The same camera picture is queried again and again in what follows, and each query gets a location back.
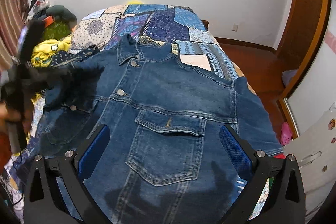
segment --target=curtain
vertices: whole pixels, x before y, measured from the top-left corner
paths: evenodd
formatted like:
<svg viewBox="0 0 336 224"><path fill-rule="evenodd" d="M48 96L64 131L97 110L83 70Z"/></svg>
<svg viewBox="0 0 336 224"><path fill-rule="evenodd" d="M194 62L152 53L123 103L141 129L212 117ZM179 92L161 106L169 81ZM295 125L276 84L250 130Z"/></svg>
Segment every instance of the curtain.
<svg viewBox="0 0 336 224"><path fill-rule="evenodd" d="M28 0L0 0L0 71L11 65L28 13Z"/></svg>

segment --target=jacket pocket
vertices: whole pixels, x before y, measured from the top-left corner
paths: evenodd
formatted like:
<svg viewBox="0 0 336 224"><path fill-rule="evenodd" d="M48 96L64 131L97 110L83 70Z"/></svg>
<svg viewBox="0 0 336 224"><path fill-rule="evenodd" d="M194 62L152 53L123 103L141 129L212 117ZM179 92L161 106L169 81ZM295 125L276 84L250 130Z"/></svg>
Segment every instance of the jacket pocket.
<svg viewBox="0 0 336 224"><path fill-rule="evenodd" d="M44 131L51 144L70 143L84 128L94 111L97 100L69 98L58 109L46 114Z"/></svg>
<svg viewBox="0 0 336 224"><path fill-rule="evenodd" d="M126 164L155 186L197 179L206 119L141 110Z"/></svg>

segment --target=patchwork bedspread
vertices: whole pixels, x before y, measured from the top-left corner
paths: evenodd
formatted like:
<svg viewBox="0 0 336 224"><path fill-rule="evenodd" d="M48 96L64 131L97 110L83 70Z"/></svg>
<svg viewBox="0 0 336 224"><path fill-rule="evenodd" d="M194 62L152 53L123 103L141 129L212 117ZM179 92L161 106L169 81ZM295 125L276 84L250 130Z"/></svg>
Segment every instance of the patchwork bedspread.
<svg viewBox="0 0 336 224"><path fill-rule="evenodd" d="M96 11L84 17L73 32L70 53L76 54L91 45L107 50L117 45L120 38L129 33L141 43L172 44L172 52L178 54L185 64L199 66L213 71L219 77L236 79L243 76L241 70L231 62L215 38L206 30L199 17L188 7L172 5L119 5ZM31 138L27 149L20 157L12 156L0 175L4 186L13 202L20 200L24 183L19 177L28 175L29 170L17 169L29 161L36 153L35 131L43 114L45 99L39 98L35 103ZM237 192L246 181L237 178ZM267 183L253 216L259 214L268 195ZM23 201L14 207L16 214L23 220Z"/></svg>

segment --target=blue textured pad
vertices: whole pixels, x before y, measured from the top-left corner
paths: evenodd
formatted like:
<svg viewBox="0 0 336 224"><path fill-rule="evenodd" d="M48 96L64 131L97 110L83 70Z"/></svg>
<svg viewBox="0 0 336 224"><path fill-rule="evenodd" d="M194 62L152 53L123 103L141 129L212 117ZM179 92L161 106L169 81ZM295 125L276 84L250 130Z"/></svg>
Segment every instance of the blue textured pad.
<svg viewBox="0 0 336 224"><path fill-rule="evenodd" d="M222 126L219 131L219 139L238 175L249 182L253 177L252 163L225 126Z"/></svg>
<svg viewBox="0 0 336 224"><path fill-rule="evenodd" d="M83 181L92 175L109 141L110 129L104 126L78 162L77 177L79 180Z"/></svg>

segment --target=wooden floor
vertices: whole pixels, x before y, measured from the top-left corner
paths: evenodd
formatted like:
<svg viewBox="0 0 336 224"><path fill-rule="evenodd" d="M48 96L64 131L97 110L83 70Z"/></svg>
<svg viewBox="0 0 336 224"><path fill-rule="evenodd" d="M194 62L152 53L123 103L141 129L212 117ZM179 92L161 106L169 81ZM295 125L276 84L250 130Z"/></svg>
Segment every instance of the wooden floor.
<svg viewBox="0 0 336 224"><path fill-rule="evenodd" d="M281 125L285 120L277 100L284 90L281 73L286 70L285 64L270 51L238 45L220 45L229 58L239 66L248 83L260 97L279 139Z"/></svg>

